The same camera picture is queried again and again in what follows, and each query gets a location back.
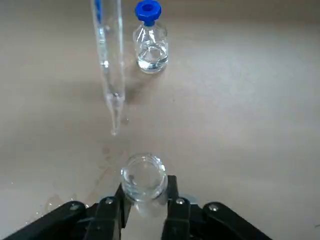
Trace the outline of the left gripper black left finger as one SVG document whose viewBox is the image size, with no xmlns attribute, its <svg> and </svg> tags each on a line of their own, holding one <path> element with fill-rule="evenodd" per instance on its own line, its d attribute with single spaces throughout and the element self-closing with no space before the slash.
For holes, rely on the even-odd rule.
<svg viewBox="0 0 320 240">
<path fill-rule="evenodd" d="M 69 201 L 5 239 L 120 240 L 131 205 L 119 186 L 113 196 L 106 196 L 90 207 L 80 201 Z"/>
</svg>

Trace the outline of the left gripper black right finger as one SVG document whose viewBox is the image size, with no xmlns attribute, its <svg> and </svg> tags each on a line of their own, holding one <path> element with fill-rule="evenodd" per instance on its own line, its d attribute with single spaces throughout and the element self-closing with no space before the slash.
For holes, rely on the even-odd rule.
<svg viewBox="0 0 320 240">
<path fill-rule="evenodd" d="M 270 237 L 220 202 L 203 207 L 179 195 L 177 177 L 168 176 L 163 240 L 269 240 Z"/>
</svg>

